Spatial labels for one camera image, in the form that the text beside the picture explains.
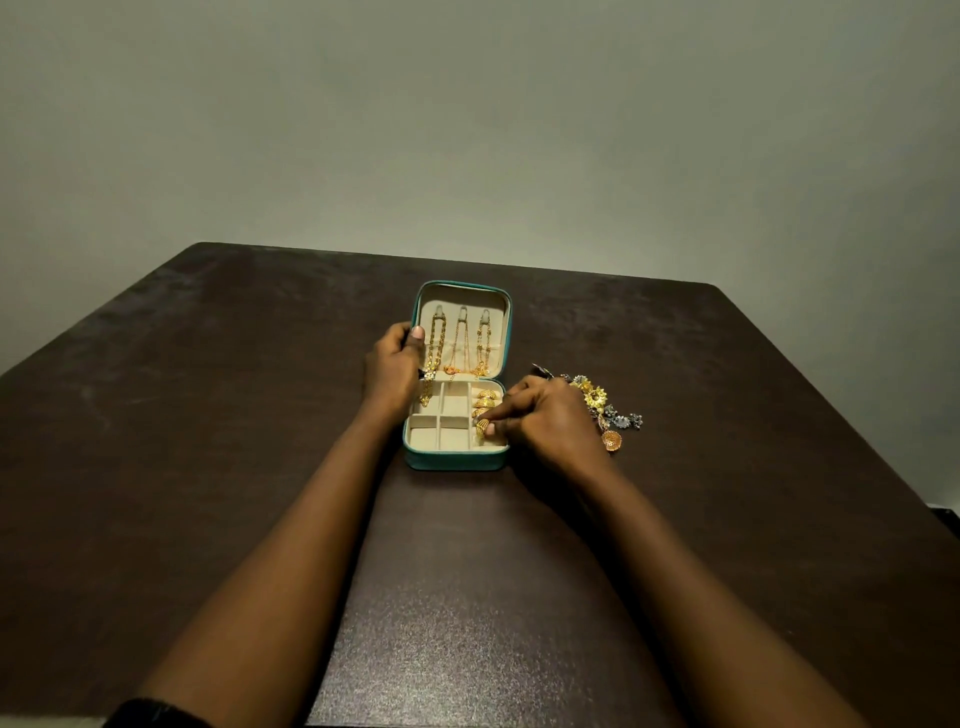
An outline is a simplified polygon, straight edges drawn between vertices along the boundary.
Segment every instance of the forearm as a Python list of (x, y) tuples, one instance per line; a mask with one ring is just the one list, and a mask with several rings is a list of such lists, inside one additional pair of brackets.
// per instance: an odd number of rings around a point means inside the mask
[(217, 728), (290, 722), (329, 637), (388, 434), (361, 411), (141, 694)]
[(810, 664), (713, 576), (632, 483), (610, 471), (582, 485), (708, 725), (865, 725)]

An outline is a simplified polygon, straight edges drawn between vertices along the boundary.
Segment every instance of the jewelry box lid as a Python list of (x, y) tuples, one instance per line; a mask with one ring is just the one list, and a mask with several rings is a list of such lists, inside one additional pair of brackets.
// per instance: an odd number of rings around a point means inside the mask
[(513, 302), (503, 289), (429, 280), (420, 287), (412, 321), (424, 329), (422, 371), (454, 381), (496, 379), (503, 371), (513, 322)]

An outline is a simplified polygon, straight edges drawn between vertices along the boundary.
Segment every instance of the black sleeve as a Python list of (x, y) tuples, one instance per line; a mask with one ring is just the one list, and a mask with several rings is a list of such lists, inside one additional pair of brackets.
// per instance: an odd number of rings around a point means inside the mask
[(135, 697), (116, 709), (104, 728), (212, 728), (205, 720), (185, 713), (180, 708)]

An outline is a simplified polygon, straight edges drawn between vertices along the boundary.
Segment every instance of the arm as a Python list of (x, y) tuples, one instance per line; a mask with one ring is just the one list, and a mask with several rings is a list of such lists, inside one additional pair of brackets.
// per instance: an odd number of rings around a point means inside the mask
[(863, 728), (862, 717), (727, 589), (612, 463), (579, 390), (529, 376), (483, 416), (564, 475), (608, 535), (684, 689), (717, 728)]
[(417, 385), (423, 329), (367, 355), (364, 401), (267, 538), (213, 594), (140, 690), (218, 728), (286, 725), (330, 639), (373, 470)]

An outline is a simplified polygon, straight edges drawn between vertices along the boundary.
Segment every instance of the teal jewelry box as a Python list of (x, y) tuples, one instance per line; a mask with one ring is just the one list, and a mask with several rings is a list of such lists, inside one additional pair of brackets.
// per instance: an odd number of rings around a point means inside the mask
[(420, 287), (412, 321), (425, 332), (420, 369), (426, 378), (403, 423), (411, 468), (495, 471), (506, 464), (509, 446), (481, 437), (473, 412), (483, 392), (494, 394), (486, 406), (503, 401), (497, 377), (507, 361), (512, 314), (510, 295), (499, 288), (454, 280)]

